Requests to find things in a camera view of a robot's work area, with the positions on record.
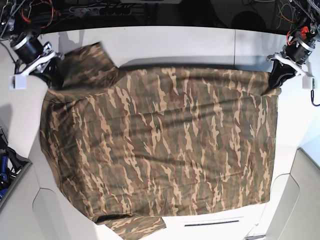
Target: white table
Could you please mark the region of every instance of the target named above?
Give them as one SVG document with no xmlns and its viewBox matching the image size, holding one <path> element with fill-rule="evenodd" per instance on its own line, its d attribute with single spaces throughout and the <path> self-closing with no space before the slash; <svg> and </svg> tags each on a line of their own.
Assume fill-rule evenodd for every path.
<svg viewBox="0 0 320 240">
<path fill-rule="evenodd" d="M 50 33 L 41 36 L 41 42 L 45 43 L 46 41 L 52 43 L 54 50 L 63 53 L 101 41 L 118 67 L 145 63 L 196 63 L 229 66 L 240 70 L 270 71 L 272 64 L 266 62 L 266 56 L 282 49 L 285 36 L 221 28 L 142 26 Z M 34 172 L 29 171 L 29 174 L 36 173 L 38 184 L 32 186 L 34 190 L 49 189 L 56 195 L 55 200 L 58 204 L 55 207 L 60 208 L 61 211 L 57 214 L 50 214 L 52 211 L 59 211 L 49 207 L 48 214 L 52 218 L 53 225 L 59 219 L 64 219 L 66 231 L 71 239 L 118 238 L 107 227 L 96 226 L 82 216 L 58 190 L 51 169 L 40 150 L 38 138 L 41 107 L 47 86 L 38 78 L 30 76 L 26 90 L 9 91 L 9 76 L 12 75 L 14 66 L 10 63 L 10 58 L 3 47 L 0 47 L 0 55 L 0 68 L 3 76 L 0 82 L 0 118 L 5 127 L 9 129 L 10 147 L 23 157 L 29 157 L 33 163 Z M 320 60 L 320 48 L 316 48 L 310 57 L 314 66 L 318 65 L 318 60 Z M 320 78 L 320 69 L 314 67 L 313 74 Z M 243 239 L 254 224 L 259 222 L 256 235 L 266 233 L 288 182 L 297 148 L 307 144 L 310 146 L 311 143 L 313 144 L 312 139 L 317 138 L 320 134 L 320 127 L 316 127 L 317 124 L 313 122 L 313 119 L 319 115 L 319 109 L 311 105 L 310 91 L 302 89 L 301 77 L 290 79 L 283 85 L 278 101 L 276 153 L 270 202 L 215 214 L 166 217 L 164 220 L 167 229 L 148 238 L 169 237 L 172 239 L 173 235 L 177 235 L 179 238 L 192 239 L 192 233 L 201 237 L 212 232 L 212 228 L 206 228 L 206 231 L 204 228 L 196 229 L 196 227 L 192 232 L 184 228 L 182 231 L 181 222 L 237 217 L 242 217 L 241 225 L 234 227 L 233 233 L 235 235 L 232 239 Z M 44 207 L 46 193 L 39 196 L 42 198 L 39 198 L 38 201 L 44 202 Z M 21 204 L 24 204 L 27 209 L 33 207 L 31 201 L 24 203 L 25 199 L 21 196 L 21 192 L 17 192 L 12 197 L 20 198 Z M 28 218 L 30 212 L 26 211 L 21 214 Z M 5 217 L 1 213 L 0 222 Z M 36 214 L 38 222 L 42 217 Z M 39 231 L 39 224 L 34 224 L 34 226 L 37 226 L 34 231 Z M 57 238 L 66 239 L 66 236 L 62 235 L 65 234 L 65 231 L 57 229 L 55 226 L 52 230 L 57 234 Z M 226 232 L 220 231 L 221 229 L 221 227 L 214 229 L 215 236 L 226 239 Z M 29 238 L 43 239 L 24 236 L 24 239 Z"/>
</svg>

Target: camouflage fabric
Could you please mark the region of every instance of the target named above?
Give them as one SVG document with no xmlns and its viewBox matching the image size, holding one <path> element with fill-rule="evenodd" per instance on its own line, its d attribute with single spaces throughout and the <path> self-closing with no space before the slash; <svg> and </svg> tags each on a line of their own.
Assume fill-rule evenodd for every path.
<svg viewBox="0 0 320 240">
<path fill-rule="evenodd" d="M 135 240 L 165 228 L 162 216 L 269 200 L 280 94 L 269 73 L 121 70 L 99 43 L 62 64 L 41 148 L 61 192 L 95 223 Z"/>
</svg>

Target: table surface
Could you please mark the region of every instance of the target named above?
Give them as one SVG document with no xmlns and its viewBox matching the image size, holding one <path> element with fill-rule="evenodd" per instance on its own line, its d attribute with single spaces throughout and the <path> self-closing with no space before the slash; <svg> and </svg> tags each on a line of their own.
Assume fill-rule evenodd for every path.
<svg viewBox="0 0 320 240">
<path fill-rule="evenodd" d="M 106 52 L 118 67 L 145 63 L 196 63 L 210 64 L 217 68 L 228 67 L 230 69 L 270 72 L 272 63 L 266 61 L 266 56 L 279 52 L 286 42 L 286 37 L 270 33 L 222 28 L 142 26 L 49 33 L 40 36 L 40 41 L 42 43 L 50 41 L 54 50 L 63 53 L 101 41 Z M 38 190 L 44 188 L 52 190 L 56 194 L 62 209 L 61 217 L 66 219 L 66 225 L 72 239 L 90 237 L 83 231 L 79 231 L 79 226 L 84 228 L 91 226 L 92 231 L 96 232 L 94 239 L 103 239 L 106 236 L 109 238 L 112 236 L 112 239 L 117 238 L 105 226 L 96 226 L 88 221 L 59 192 L 51 169 L 41 152 L 38 138 L 41 107 L 47 86 L 40 79 L 30 76 L 28 77 L 27 89 L 9 90 L 9 76 L 13 74 L 14 65 L 10 62 L 3 47 L 0 47 L 0 56 L 2 73 L 0 118 L 4 127 L 9 130 L 9 146 L 21 156 L 28 157 L 33 163 L 32 170 L 28 173 L 36 174 L 37 184 L 34 184 L 34 191 L 36 188 Z M 320 60 L 320 48 L 315 49 L 309 60 L 311 66 L 314 66 L 313 75 L 319 78 L 320 69 L 315 66 Z M 276 150 L 272 177 L 272 187 L 274 186 L 274 188 L 271 191 L 271 200 L 267 203 L 268 208 L 274 209 L 274 211 L 279 203 L 277 199 L 281 197 L 284 190 L 283 187 L 278 186 L 281 185 L 281 181 L 287 181 L 280 176 L 290 173 L 297 148 L 309 146 L 307 153 L 310 156 L 319 156 L 310 145 L 312 143 L 314 146 L 313 140 L 320 136 L 320 127 L 316 122 L 320 116 L 320 107 L 316 108 L 311 105 L 310 91 L 302 89 L 302 78 L 299 76 L 288 80 L 281 89 L 282 93 L 278 101 Z M 23 204 L 24 198 L 20 198 L 20 201 Z M 208 214 L 207 216 L 168 217 L 165 218 L 165 221 L 167 226 L 175 226 L 181 222 L 242 217 L 247 221 L 241 229 L 243 232 L 243 229 L 249 232 L 260 218 L 264 217 L 271 221 L 274 212 L 273 210 L 264 211 L 265 207 L 266 204 L 261 204 Z M 2 218 L 5 218 L 3 212 L 0 215 L 0 221 Z M 262 231 L 264 229 L 267 231 L 270 221 L 266 220 L 265 226 L 260 226 Z M 149 238 L 163 238 L 172 235 L 173 232 L 174 228 L 168 227 Z M 189 239 L 191 233 L 187 234 L 187 232 L 185 237 Z M 244 235 L 240 232 L 240 229 L 235 231 L 243 238 Z"/>
</svg>

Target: camouflage t-shirt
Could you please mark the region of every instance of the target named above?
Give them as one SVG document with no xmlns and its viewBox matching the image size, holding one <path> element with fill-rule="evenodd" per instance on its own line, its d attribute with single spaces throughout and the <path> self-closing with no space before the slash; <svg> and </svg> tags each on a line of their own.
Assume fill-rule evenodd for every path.
<svg viewBox="0 0 320 240">
<path fill-rule="evenodd" d="M 118 69 L 97 43 L 62 63 L 42 106 L 40 142 L 83 215 L 128 240 L 162 216 L 265 203 L 280 89 L 269 73 L 194 67 Z"/>
</svg>

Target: cloth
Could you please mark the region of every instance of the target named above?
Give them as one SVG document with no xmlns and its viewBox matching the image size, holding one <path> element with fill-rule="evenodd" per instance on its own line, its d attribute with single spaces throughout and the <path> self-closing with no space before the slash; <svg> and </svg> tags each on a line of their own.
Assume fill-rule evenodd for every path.
<svg viewBox="0 0 320 240">
<path fill-rule="evenodd" d="M 41 149 L 57 186 L 128 240 L 163 216 L 216 213 L 270 198 L 278 94 L 267 72 L 191 67 L 121 70 L 96 43 L 62 63 L 48 90 Z"/>
</svg>

